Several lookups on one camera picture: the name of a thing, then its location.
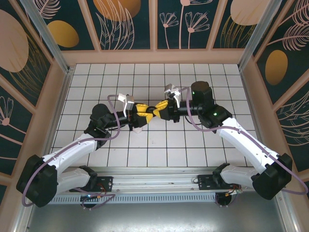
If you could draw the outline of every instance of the orange circle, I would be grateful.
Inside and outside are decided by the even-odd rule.
[[[126,16],[123,15],[123,13],[126,13],[126,9],[132,18],[140,11],[140,0],[93,0],[93,3],[105,18],[112,21],[127,20]]]

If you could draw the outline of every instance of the flower illustration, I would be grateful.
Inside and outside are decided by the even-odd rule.
[[[13,111],[14,101],[8,98],[7,103],[3,96],[0,97],[0,125],[10,124],[10,117]]]
[[[183,24],[183,10],[185,6],[190,5],[202,5],[211,3],[212,0],[180,0],[180,3],[182,5],[182,11],[180,15],[180,26],[179,26],[179,49],[182,48],[182,24]]]
[[[165,13],[161,13],[160,19],[161,19],[161,22],[163,24],[164,31],[165,31],[166,45],[168,46],[168,49],[169,49],[168,36],[166,34],[166,28],[177,26],[179,24],[179,22],[178,22],[178,20],[176,20],[177,17],[175,15],[175,13],[167,13],[166,15],[165,15]]]
[[[212,0],[180,0],[180,3],[183,6],[189,6],[189,5],[202,5],[202,4],[207,4],[211,3]]]
[[[189,32],[188,48],[190,48],[191,33],[208,30],[210,28],[209,24],[207,24],[208,22],[207,13],[204,14],[196,13],[193,18],[192,18],[192,12],[186,13],[185,22],[187,24]]]

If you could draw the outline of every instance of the cable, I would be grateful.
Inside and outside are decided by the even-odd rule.
[[[114,113],[114,115],[115,115],[115,118],[116,118],[116,121],[117,121],[118,130],[117,130],[116,135],[113,136],[113,137],[110,137],[110,138],[89,138],[89,139],[82,139],[82,140],[80,140],[80,141],[78,141],[78,142],[75,142],[75,143],[73,143],[73,144],[67,146],[67,147],[64,148],[63,150],[60,150],[57,154],[55,154],[55,155],[54,155],[53,157],[51,157],[49,160],[47,160],[46,162],[44,162],[40,167],[38,167],[37,170],[35,170],[35,172],[34,172],[34,173],[32,174],[32,176],[30,177],[28,183],[26,184],[26,187],[25,187],[25,190],[24,190],[24,192],[23,192],[22,199],[21,199],[21,202],[22,202],[22,204],[23,204],[24,207],[29,207],[29,206],[32,206],[32,205],[34,204],[34,203],[30,203],[30,204],[27,204],[27,203],[26,203],[26,193],[27,193],[27,191],[28,191],[28,189],[29,189],[29,186],[30,186],[30,184],[32,183],[34,177],[35,177],[35,176],[39,173],[39,171],[40,171],[43,167],[45,167],[49,162],[51,162],[52,160],[55,160],[55,159],[56,159],[58,156],[60,156],[63,152],[69,150],[70,148],[72,148],[72,147],[74,147],[74,146],[76,146],[76,145],[78,145],[78,144],[80,144],[80,143],[82,143],[82,142],[93,141],[93,140],[95,140],[95,141],[107,141],[107,140],[112,140],[112,139],[116,138],[116,137],[119,135],[119,133],[120,133],[120,121],[119,121],[117,112],[116,112],[114,106],[112,105],[112,101],[111,101],[110,97],[116,97],[116,98],[118,98],[118,95],[109,95],[109,96],[107,96],[107,100],[108,100],[109,104],[110,104],[111,107],[112,107],[112,111],[113,111],[113,113]]]
[[[192,123],[189,121],[189,119],[187,119],[187,116],[184,117],[185,120],[187,120],[188,123],[190,123],[192,125]]]
[[[197,177],[193,179],[193,184],[198,184],[198,182],[195,182],[195,180],[198,179]]]
[[[101,197],[110,197],[109,199],[105,200],[104,202],[102,202],[102,203],[100,203],[100,204],[96,204],[95,206],[93,206],[93,207],[91,207],[91,208],[86,208],[86,207],[85,207],[84,203],[85,203],[86,200],[88,200],[87,198],[85,198],[85,199],[82,201],[82,207],[83,207],[84,210],[89,210],[89,211],[104,206],[107,202],[109,202],[110,200],[112,200],[112,199],[116,196],[116,194],[114,194],[114,193],[102,195],[102,194],[98,194],[98,193],[92,193],[92,192],[90,193],[90,192],[84,191],[84,190],[82,190],[82,189],[80,189],[80,188],[74,188],[74,189],[77,190],[77,191],[79,191],[79,192],[88,194],[88,195],[97,196],[97,198],[101,198]]]
[[[115,127],[115,128],[110,128],[110,129],[108,129],[109,131],[114,131],[114,130],[116,130],[116,129],[118,129],[118,127]]]
[[[198,131],[202,131],[202,132],[209,132],[209,131],[215,131],[215,130],[221,130],[221,129],[229,129],[229,130],[234,130],[237,131],[238,133],[244,135],[245,137],[247,137],[248,139],[250,139],[259,149],[262,150],[262,152],[264,152],[268,157],[270,157],[274,162],[276,162],[278,165],[280,165],[285,171],[287,171],[290,175],[292,175],[296,180],[298,180],[301,185],[305,188],[305,191],[303,192],[296,192],[296,191],[292,191],[292,190],[288,190],[288,189],[282,189],[283,192],[288,192],[288,193],[292,193],[292,194],[296,194],[296,195],[306,195],[308,193],[308,187],[307,185],[295,174],[293,173],[290,169],[288,169],[287,167],[285,167],[281,162],[279,162],[276,158],[274,158],[272,155],[270,155],[269,152],[267,152],[257,141],[255,141],[254,139],[251,138],[250,135],[248,135],[247,133],[245,133],[244,131],[237,129],[235,127],[229,127],[229,126],[221,126],[221,127],[215,127],[215,128],[211,128],[211,129],[202,129],[200,127],[198,127],[191,115],[190,112],[190,104],[189,104],[189,92],[190,89],[189,87],[185,87],[182,88],[181,90],[179,90],[179,92],[182,92],[184,90],[187,90],[187,97],[186,97],[186,105],[187,105],[187,112],[188,112],[188,116],[191,120],[192,125],[198,130]]]

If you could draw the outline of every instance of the gray metal base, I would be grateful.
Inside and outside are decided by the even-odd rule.
[[[228,208],[214,202],[107,204],[93,211],[80,205],[34,207],[29,232],[282,232],[275,200],[240,194]]]

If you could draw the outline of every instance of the black mounting plate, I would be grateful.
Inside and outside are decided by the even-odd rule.
[[[214,180],[212,179],[212,176],[213,176],[212,174],[197,176],[199,190],[217,190],[217,189],[228,190],[234,188],[233,184],[227,184],[227,183],[223,183],[221,186],[218,186],[216,182],[214,182]]]
[[[100,193],[102,192],[101,185],[103,185],[106,192],[111,192],[112,191],[112,181],[113,181],[112,176],[98,176],[97,182],[92,189],[89,189],[87,187],[81,188],[81,189],[87,192],[99,192]]]

